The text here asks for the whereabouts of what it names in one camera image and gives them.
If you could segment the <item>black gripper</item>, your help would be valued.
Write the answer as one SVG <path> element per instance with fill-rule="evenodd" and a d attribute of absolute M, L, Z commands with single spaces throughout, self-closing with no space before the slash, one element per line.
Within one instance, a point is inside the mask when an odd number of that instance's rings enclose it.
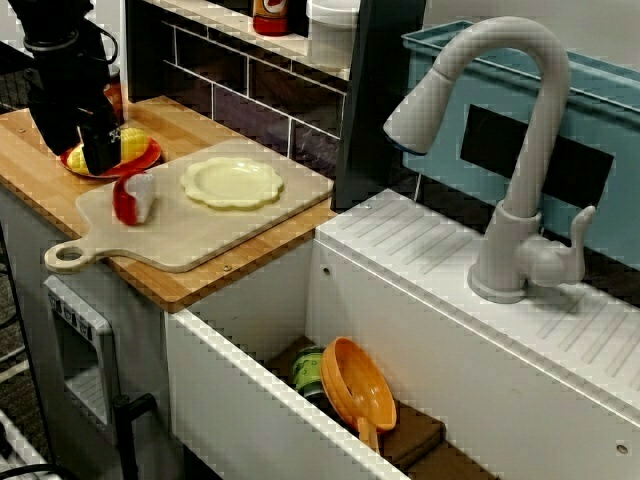
<path fill-rule="evenodd" d="M 27 105 L 46 146 L 55 155 L 75 148 L 82 140 L 90 174 L 101 175 L 120 163 L 120 126 L 104 94 L 66 97 L 29 84 Z"/>

